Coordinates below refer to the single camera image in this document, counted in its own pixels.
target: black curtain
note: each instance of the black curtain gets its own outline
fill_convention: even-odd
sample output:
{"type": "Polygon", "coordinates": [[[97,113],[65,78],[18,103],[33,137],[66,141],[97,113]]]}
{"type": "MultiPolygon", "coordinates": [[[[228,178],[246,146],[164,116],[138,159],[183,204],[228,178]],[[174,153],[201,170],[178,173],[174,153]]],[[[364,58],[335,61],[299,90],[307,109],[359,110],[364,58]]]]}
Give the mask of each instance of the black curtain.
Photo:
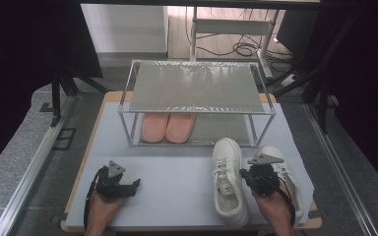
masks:
{"type": "Polygon", "coordinates": [[[0,153],[57,71],[102,78],[80,4],[0,1],[0,153]]]}
{"type": "Polygon", "coordinates": [[[340,103],[336,115],[378,172],[378,1],[363,9],[330,74],[330,93],[340,103]]]}

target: black cable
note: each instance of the black cable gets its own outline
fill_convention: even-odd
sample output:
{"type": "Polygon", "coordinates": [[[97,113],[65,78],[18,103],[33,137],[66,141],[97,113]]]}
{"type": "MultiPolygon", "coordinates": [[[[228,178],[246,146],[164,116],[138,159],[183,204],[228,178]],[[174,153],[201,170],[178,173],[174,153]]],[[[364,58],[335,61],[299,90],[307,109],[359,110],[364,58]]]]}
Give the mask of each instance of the black cable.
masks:
{"type": "Polygon", "coordinates": [[[256,173],[256,174],[258,176],[260,176],[264,181],[266,181],[276,192],[278,192],[282,196],[282,198],[284,199],[284,202],[287,204],[287,208],[289,209],[289,212],[290,212],[290,226],[293,227],[294,220],[296,218],[296,212],[295,212],[295,208],[294,208],[294,205],[293,205],[293,202],[292,202],[290,191],[289,191],[289,188],[287,187],[286,182],[281,177],[278,176],[278,178],[280,180],[282,180],[283,184],[286,186],[288,195],[279,186],[275,186],[269,180],[264,178],[262,175],[260,175],[258,173],[256,173]]]}
{"type": "Polygon", "coordinates": [[[243,16],[243,15],[245,16],[245,10],[246,10],[246,8],[244,8],[244,11],[237,17],[237,20],[239,20],[241,16],[243,16]]]}
{"type": "MultiPolygon", "coordinates": [[[[291,74],[295,70],[294,64],[298,64],[300,62],[308,64],[309,62],[307,63],[306,61],[310,60],[316,53],[318,53],[320,50],[322,50],[324,48],[324,45],[326,43],[328,43],[328,41],[332,38],[332,35],[336,32],[336,30],[340,26],[340,24],[341,24],[341,21],[338,21],[337,24],[334,25],[331,28],[331,30],[329,31],[328,35],[309,54],[304,55],[301,58],[293,58],[293,55],[291,55],[292,57],[288,58],[285,62],[289,63],[290,65],[292,65],[292,68],[290,68],[288,71],[286,71],[283,75],[280,75],[277,79],[265,83],[265,85],[268,86],[268,85],[274,84],[276,82],[280,82],[280,84],[281,84],[282,81],[283,81],[283,79],[285,79],[288,74],[291,74]]],[[[283,53],[277,53],[277,52],[273,52],[273,51],[269,51],[268,50],[266,56],[269,59],[276,59],[277,58],[275,56],[272,56],[270,53],[284,55],[283,53]]]]}
{"type": "Polygon", "coordinates": [[[210,13],[211,13],[211,15],[213,15],[213,18],[216,19],[216,17],[214,16],[214,13],[213,13],[213,8],[210,8],[210,13]]]}
{"type": "Polygon", "coordinates": [[[268,13],[269,13],[269,9],[266,11],[265,21],[266,21],[266,18],[267,18],[268,13]]]}
{"type": "Polygon", "coordinates": [[[292,61],[291,58],[281,58],[281,57],[273,56],[271,54],[266,54],[266,58],[273,60],[273,61],[278,61],[278,62],[281,62],[281,63],[285,62],[285,63],[288,63],[288,64],[290,64],[290,62],[292,61]]]}
{"type": "MultiPolygon", "coordinates": [[[[251,19],[251,16],[252,16],[252,14],[253,14],[253,10],[250,12],[250,16],[249,16],[249,19],[251,19]]],[[[188,27],[187,27],[187,21],[188,21],[188,19],[187,19],[187,11],[188,11],[188,8],[186,7],[185,8],[185,32],[186,32],[186,38],[187,38],[187,40],[188,40],[188,42],[189,42],[189,44],[190,45],[192,45],[192,41],[190,40],[190,38],[189,38],[189,33],[188,33],[188,27]]],[[[199,37],[196,37],[197,39],[199,39],[199,38],[205,38],[205,37],[210,37],[210,36],[215,36],[215,35],[220,35],[220,33],[212,33],[212,34],[208,34],[208,35],[204,35],[204,36],[199,36],[199,37]]],[[[211,53],[211,54],[213,54],[213,55],[216,55],[216,56],[225,56],[225,55],[229,55],[229,54],[231,54],[231,53],[233,53],[233,52],[236,52],[238,55],[240,55],[240,56],[243,56],[243,57],[249,57],[249,56],[252,56],[252,55],[254,55],[255,53],[257,53],[257,51],[259,50],[259,48],[260,48],[260,44],[259,43],[257,43],[253,38],[251,38],[250,36],[248,36],[248,35],[242,35],[240,38],[239,38],[239,40],[238,40],[238,42],[236,42],[236,43],[234,43],[233,45],[232,45],[232,50],[231,51],[228,51],[228,52],[225,52],[225,53],[216,53],[216,52],[213,52],[213,51],[210,51],[210,50],[208,50],[208,49],[206,49],[206,48],[204,48],[204,47],[196,47],[197,49],[201,49],[201,50],[204,50],[204,51],[207,51],[207,52],[209,52],[209,53],[211,53]],[[247,43],[247,42],[241,42],[241,40],[242,40],[242,38],[243,37],[248,37],[250,40],[252,40],[254,43],[256,43],[256,45],[254,45],[254,44],[252,44],[252,43],[247,43]]]]}
{"type": "Polygon", "coordinates": [[[91,186],[89,187],[88,194],[86,195],[85,211],[84,211],[84,226],[85,226],[85,230],[88,227],[88,216],[89,216],[89,211],[90,211],[90,208],[91,208],[91,197],[92,197],[92,194],[94,193],[96,179],[98,178],[98,176],[100,174],[100,170],[101,169],[99,169],[97,171],[96,175],[94,176],[94,180],[91,182],[91,186]]]}

